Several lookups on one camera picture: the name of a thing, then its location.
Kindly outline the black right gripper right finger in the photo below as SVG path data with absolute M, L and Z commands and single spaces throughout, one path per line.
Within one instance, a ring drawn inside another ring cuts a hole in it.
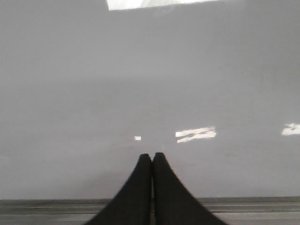
M 157 225 L 225 225 L 213 215 L 178 179 L 164 153 L 152 161 L 155 219 Z

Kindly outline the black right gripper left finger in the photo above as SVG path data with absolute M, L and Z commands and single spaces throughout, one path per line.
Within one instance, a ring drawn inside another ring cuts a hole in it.
M 88 225 L 148 225 L 152 192 L 152 161 L 141 154 L 129 178 L 117 195 Z

